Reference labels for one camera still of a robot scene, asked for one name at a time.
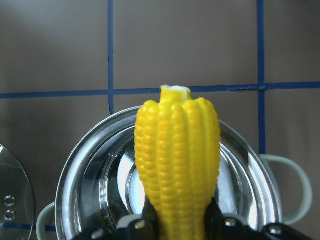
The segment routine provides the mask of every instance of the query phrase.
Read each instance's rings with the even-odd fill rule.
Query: corn on the cob
[[[135,159],[159,220],[160,239],[204,240],[205,214],[220,165],[220,126],[213,104],[186,87],[162,86],[160,102],[137,113]]]

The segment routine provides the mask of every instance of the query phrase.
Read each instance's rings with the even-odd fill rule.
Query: metal screw
[[[3,200],[4,206],[10,208],[16,203],[16,198],[14,196],[6,196]]]
[[[237,221],[234,218],[227,218],[224,220],[224,224],[227,227],[235,227],[237,225]]]
[[[138,221],[138,222],[135,223],[134,228],[135,229],[143,229],[145,227],[145,225],[146,225],[145,221],[143,221],[143,220],[142,221]]]
[[[5,220],[7,220],[7,221],[12,221],[13,219],[16,218],[16,215],[17,215],[16,211],[14,211],[14,210],[8,210],[8,211],[6,211],[6,212],[4,213],[4,218],[5,218]]]
[[[269,232],[273,235],[281,235],[282,229],[280,226],[274,225],[269,227]]]
[[[104,235],[104,231],[102,229],[99,229],[97,231],[94,231],[92,234],[91,234],[91,239],[95,240],[95,239],[100,239],[102,238],[102,236]]]

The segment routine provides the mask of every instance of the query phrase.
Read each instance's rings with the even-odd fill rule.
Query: pot handle
[[[270,174],[272,174],[272,171],[269,167],[269,163],[271,162],[285,164],[291,167],[298,174],[300,181],[302,183],[302,189],[303,189],[302,201],[300,203],[300,206],[296,210],[283,216],[283,223],[286,225],[291,225],[298,222],[310,210],[312,200],[313,200],[312,186],[307,174],[298,164],[296,164],[290,159],[287,159],[281,156],[267,155],[267,154],[261,154],[259,155],[259,157],[265,164]]]
[[[48,218],[48,214],[54,209],[55,202],[52,202],[48,206],[46,206],[39,214],[39,217],[36,221],[36,236],[38,240],[48,239],[46,234],[46,220]]]

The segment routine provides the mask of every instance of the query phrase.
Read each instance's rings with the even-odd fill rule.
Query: blue grout line
[[[109,90],[74,90],[74,91],[42,91],[0,93],[0,99],[36,99],[57,97],[107,96]]]
[[[266,92],[265,92],[265,13],[264,0],[257,0],[257,60],[258,60],[258,139],[259,153],[266,153]]]
[[[46,232],[56,232],[57,231],[56,226],[45,226],[44,229]]]
[[[214,86],[189,86],[195,93],[210,92],[233,92],[233,91],[265,91],[265,90],[298,90],[298,89],[320,89],[319,81],[310,82],[278,82],[265,84],[237,84],[237,85],[214,85]],[[113,90],[74,90],[74,91],[44,91],[44,92],[17,92],[0,93],[1,99],[36,99],[57,97],[94,97],[94,96],[116,96],[116,95],[139,95],[158,94],[160,89],[154,88],[128,88]]]
[[[32,226],[30,224],[12,223],[12,222],[2,222],[0,229],[20,229],[20,230],[31,230]]]
[[[115,113],[114,88],[114,1],[108,0],[108,104],[110,115]]]

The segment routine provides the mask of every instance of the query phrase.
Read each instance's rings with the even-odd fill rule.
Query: gray tile
[[[307,173],[313,187],[310,212],[293,225],[313,239],[320,236],[319,139],[320,89],[273,90],[266,94],[266,149],[268,154],[289,158]],[[296,173],[273,165],[283,200],[284,213],[295,210],[302,200]]]
[[[264,6],[266,82],[319,81],[319,1],[269,0]]]
[[[107,89],[107,5],[2,0],[0,93]]]
[[[114,86],[257,82],[256,1],[114,1]]]
[[[38,216],[55,200],[72,149],[109,115],[107,97],[2,99],[0,109],[0,142],[27,171]],[[53,217],[48,224],[55,224]]]
[[[123,95],[114,97],[116,112],[142,105],[147,100],[159,101],[159,94]],[[258,104],[254,91],[193,92],[192,98],[204,97],[216,108],[221,121],[228,124],[258,151]]]

